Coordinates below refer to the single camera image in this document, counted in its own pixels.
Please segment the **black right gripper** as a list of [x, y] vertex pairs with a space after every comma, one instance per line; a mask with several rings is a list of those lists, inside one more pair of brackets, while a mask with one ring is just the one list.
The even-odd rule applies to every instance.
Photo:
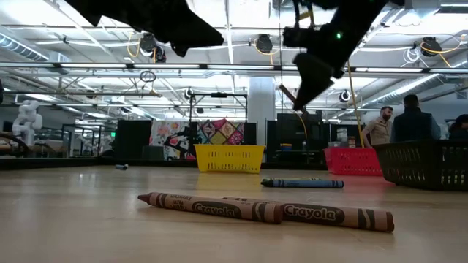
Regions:
[[333, 84], [331, 77], [341, 78], [344, 64], [366, 33], [366, 27], [357, 24], [327, 23], [320, 29], [286, 27], [283, 45], [303, 47], [306, 53], [294, 58], [301, 77], [301, 84], [294, 102], [294, 109], [303, 109]]

